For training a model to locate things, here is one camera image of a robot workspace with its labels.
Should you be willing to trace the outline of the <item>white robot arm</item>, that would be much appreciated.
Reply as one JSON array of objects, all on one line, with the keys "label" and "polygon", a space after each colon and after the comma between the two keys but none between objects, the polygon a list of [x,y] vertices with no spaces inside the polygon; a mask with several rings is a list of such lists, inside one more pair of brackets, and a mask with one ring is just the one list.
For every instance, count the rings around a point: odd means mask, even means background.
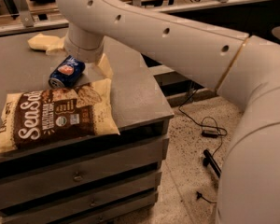
[{"label": "white robot arm", "polygon": [[223,163],[216,224],[280,224],[280,45],[130,6],[56,0],[64,47],[93,63],[109,36],[238,105],[244,114]]}]

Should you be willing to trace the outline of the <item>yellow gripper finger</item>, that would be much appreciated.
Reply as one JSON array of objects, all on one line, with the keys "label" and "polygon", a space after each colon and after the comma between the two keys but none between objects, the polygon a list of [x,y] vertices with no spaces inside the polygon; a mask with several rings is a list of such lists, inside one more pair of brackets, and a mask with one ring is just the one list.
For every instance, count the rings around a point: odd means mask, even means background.
[{"label": "yellow gripper finger", "polygon": [[99,62],[95,65],[95,68],[99,74],[105,78],[113,78],[113,70],[110,65],[110,62],[105,54],[102,55]]},{"label": "yellow gripper finger", "polygon": [[61,55],[63,53],[65,53],[64,37],[54,41],[52,44],[48,46],[46,50],[47,55]]}]

